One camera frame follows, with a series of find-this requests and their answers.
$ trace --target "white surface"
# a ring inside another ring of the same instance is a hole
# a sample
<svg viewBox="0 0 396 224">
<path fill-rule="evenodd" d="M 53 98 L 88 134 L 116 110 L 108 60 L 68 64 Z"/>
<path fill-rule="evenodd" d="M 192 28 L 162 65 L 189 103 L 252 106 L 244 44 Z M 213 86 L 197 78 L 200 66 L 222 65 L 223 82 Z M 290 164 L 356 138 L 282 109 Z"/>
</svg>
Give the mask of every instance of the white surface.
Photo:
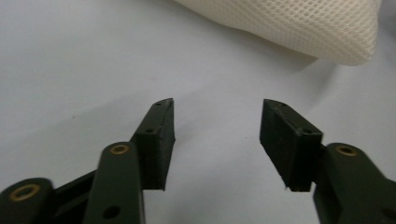
<svg viewBox="0 0 396 224">
<path fill-rule="evenodd" d="M 259 143 L 262 99 L 283 101 L 363 149 L 396 180 L 396 2 L 383 2 L 374 58 L 347 67 L 227 28 L 164 0 L 2 1 L 0 189 L 55 187 L 95 169 L 158 100 L 173 97 L 166 192 L 148 224 L 318 223 Z"/>
<path fill-rule="evenodd" d="M 381 0 L 176 0 L 209 19 L 340 64 L 367 62 Z"/>
</svg>

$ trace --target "white mesh fabric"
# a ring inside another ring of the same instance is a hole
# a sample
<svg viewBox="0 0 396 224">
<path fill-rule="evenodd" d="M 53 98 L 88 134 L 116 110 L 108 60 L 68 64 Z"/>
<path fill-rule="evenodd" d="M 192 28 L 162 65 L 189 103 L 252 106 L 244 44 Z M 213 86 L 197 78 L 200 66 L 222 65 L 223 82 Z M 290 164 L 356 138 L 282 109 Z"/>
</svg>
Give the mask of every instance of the white mesh fabric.
<svg viewBox="0 0 396 224">
<path fill-rule="evenodd" d="M 210 20 L 318 58 L 356 65 L 375 48 L 381 0 L 176 0 Z"/>
</svg>

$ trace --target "mesh texture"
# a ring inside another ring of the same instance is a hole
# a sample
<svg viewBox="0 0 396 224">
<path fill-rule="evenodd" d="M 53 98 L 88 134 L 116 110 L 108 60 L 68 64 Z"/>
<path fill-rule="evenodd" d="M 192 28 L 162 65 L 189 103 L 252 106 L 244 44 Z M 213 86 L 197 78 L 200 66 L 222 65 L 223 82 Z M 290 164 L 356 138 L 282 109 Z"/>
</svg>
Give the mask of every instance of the mesh texture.
<svg viewBox="0 0 396 224">
<path fill-rule="evenodd" d="M 336 63 L 368 61 L 381 0 L 176 0 L 197 13 Z"/>
</svg>

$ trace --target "white cushion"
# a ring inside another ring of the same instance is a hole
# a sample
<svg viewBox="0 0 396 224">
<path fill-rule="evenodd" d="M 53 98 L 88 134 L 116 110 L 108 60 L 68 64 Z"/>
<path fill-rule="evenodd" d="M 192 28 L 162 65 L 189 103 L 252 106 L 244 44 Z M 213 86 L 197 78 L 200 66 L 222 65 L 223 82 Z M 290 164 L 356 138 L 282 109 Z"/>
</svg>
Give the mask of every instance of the white cushion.
<svg viewBox="0 0 396 224">
<path fill-rule="evenodd" d="M 381 4 L 381 0 L 176 1 L 210 20 L 347 65 L 372 57 Z"/>
</svg>

